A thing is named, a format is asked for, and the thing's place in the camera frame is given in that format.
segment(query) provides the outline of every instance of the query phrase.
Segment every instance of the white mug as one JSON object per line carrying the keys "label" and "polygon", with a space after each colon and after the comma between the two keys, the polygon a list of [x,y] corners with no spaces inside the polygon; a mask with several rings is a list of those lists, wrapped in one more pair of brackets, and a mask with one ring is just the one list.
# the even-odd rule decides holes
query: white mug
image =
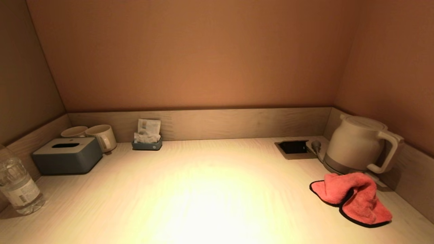
{"label": "white mug", "polygon": [[66,129],[62,131],[60,134],[63,138],[69,138],[69,137],[86,137],[85,131],[88,128],[86,126],[76,126],[71,127],[69,129]]}
{"label": "white mug", "polygon": [[87,137],[95,137],[98,140],[102,152],[115,149],[117,143],[113,129],[109,125],[96,125],[86,130]]}

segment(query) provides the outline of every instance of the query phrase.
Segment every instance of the pink towel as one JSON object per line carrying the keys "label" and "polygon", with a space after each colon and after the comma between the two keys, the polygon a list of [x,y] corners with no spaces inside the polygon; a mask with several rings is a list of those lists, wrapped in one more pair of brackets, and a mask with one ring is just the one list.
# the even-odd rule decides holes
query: pink towel
{"label": "pink towel", "polygon": [[377,185],[363,173],[326,174],[323,181],[312,182],[310,190],[323,202],[339,207],[353,223],[375,228],[392,221],[392,214],[376,195]]}

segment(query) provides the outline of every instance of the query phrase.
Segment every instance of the plastic bottle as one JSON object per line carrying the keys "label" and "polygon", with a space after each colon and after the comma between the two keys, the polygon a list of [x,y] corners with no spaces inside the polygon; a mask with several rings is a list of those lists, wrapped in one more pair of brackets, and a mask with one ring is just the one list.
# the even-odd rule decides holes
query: plastic bottle
{"label": "plastic bottle", "polygon": [[45,199],[21,160],[0,145],[0,191],[20,214],[31,214],[40,209]]}

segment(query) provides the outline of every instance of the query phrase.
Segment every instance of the towel black trim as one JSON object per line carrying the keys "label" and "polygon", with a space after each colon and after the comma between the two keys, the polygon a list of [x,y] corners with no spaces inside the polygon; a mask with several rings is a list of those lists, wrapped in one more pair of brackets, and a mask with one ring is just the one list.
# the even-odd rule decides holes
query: towel black trim
{"label": "towel black trim", "polygon": [[316,183],[316,182],[321,182],[321,181],[314,181],[314,182],[310,183],[310,185],[309,185],[309,189],[310,189],[313,193],[315,193],[315,195],[317,195],[318,198],[319,198],[321,201],[323,201],[325,204],[330,205],[330,206],[332,206],[332,207],[339,208],[339,213],[341,213],[342,216],[344,216],[346,219],[348,219],[349,221],[353,222],[354,224],[358,224],[358,225],[363,226],[363,227],[366,227],[366,228],[377,228],[377,227],[380,227],[380,226],[383,226],[383,225],[389,224],[389,223],[391,222],[391,221],[385,221],[385,222],[376,223],[376,224],[366,224],[366,223],[363,223],[363,222],[357,221],[357,220],[355,220],[355,219],[349,217],[349,216],[344,212],[344,210],[343,210],[342,208],[343,208],[344,204],[345,204],[348,200],[350,200],[350,198],[353,196],[353,194],[354,194],[354,190],[351,188],[351,189],[347,192],[347,194],[345,195],[345,197],[342,199],[342,202],[341,202],[341,203],[339,203],[339,204],[333,204],[333,203],[329,203],[329,202],[326,202],[326,201],[322,200],[322,199],[319,197],[318,193],[316,193],[316,192],[312,189],[312,184],[313,184],[313,183]]}

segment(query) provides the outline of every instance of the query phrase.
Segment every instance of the white kettle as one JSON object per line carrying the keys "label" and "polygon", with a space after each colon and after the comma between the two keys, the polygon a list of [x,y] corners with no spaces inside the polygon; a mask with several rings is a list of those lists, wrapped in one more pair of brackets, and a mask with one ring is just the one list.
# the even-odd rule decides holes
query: white kettle
{"label": "white kettle", "polygon": [[[389,171],[394,157],[404,145],[404,138],[387,130],[373,119],[341,115],[342,123],[333,133],[324,157],[324,166],[332,172],[348,174],[371,170],[380,174]],[[375,165],[384,148],[384,139],[392,148],[381,167]]]}

